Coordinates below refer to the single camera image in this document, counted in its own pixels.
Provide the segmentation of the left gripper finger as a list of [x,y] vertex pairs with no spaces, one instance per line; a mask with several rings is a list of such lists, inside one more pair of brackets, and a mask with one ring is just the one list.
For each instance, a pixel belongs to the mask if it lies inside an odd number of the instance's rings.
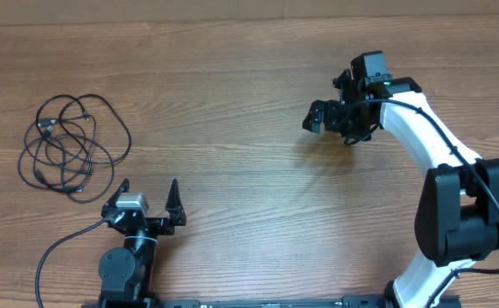
[[181,202],[177,179],[174,179],[171,182],[165,209],[169,212],[169,219],[173,222],[175,226],[186,225],[187,216]]
[[107,216],[109,211],[116,208],[116,202],[122,193],[129,192],[129,179],[124,179],[118,189],[111,195],[111,197],[104,203],[101,209],[101,216]]

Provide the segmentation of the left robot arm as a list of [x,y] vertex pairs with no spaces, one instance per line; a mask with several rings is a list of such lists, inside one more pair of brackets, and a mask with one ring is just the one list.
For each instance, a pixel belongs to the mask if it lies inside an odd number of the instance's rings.
[[129,180],[103,205],[101,216],[107,226],[123,234],[124,240],[99,261],[99,307],[163,306],[150,288],[158,238],[173,235],[187,222],[177,180],[171,182],[164,209],[169,213],[166,217],[149,217],[145,194],[130,192]]

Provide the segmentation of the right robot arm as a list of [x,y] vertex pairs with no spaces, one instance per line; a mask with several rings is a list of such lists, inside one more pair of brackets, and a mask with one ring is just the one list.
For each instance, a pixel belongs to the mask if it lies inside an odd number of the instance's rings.
[[393,77],[380,50],[355,57],[332,84],[339,98],[312,102],[302,127],[339,133],[346,146],[388,131],[425,178],[413,260],[383,294],[347,295],[342,306],[459,307],[445,291],[460,275],[499,275],[499,159],[457,139],[414,79]]

